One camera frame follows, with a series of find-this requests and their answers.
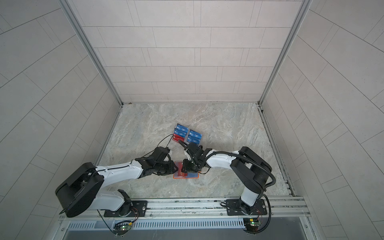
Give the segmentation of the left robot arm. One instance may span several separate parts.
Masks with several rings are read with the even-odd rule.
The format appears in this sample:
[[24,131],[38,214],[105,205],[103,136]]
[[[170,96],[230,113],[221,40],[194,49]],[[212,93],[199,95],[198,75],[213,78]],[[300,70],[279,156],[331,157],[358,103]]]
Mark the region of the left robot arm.
[[107,187],[125,180],[140,179],[152,174],[167,176],[179,169],[171,160],[170,149],[156,147],[149,156],[113,166],[82,164],[55,190],[68,218],[86,210],[105,210],[120,217],[133,212],[133,203],[123,190],[109,191]]

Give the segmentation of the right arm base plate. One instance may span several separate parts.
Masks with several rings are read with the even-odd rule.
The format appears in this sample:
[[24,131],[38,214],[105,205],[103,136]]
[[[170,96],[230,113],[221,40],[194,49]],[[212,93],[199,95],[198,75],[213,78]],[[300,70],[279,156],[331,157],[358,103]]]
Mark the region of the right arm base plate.
[[221,206],[227,210],[228,216],[264,216],[268,214],[267,205],[263,199],[256,200],[251,207],[240,199],[227,199],[221,203]]

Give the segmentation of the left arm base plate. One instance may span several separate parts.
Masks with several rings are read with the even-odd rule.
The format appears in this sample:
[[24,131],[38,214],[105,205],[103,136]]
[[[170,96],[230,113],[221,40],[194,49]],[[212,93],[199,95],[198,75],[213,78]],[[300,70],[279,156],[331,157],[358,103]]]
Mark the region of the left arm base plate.
[[105,218],[137,218],[144,217],[146,214],[147,201],[132,201],[130,204],[124,203],[117,211],[105,210]]

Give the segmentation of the orange card holder wallet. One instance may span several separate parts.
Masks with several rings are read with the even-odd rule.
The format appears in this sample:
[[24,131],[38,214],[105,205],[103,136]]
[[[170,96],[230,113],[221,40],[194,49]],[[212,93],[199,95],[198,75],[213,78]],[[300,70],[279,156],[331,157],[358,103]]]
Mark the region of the orange card holder wallet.
[[182,172],[183,162],[175,162],[178,171],[173,174],[173,179],[198,179],[199,173],[184,173]]

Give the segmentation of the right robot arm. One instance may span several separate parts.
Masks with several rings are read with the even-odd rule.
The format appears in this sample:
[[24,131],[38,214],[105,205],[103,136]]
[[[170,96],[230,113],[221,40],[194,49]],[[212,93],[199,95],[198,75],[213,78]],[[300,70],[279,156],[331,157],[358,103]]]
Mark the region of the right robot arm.
[[179,141],[184,148],[183,173],[200,173],[203,168],[224,168],[232,170],[245,186],[238,209],[246,215],[257,211],[257,203],[267,188],[276,184],[272,167],[248,147],[239,151],[226,152],[203,149],[195,143]]

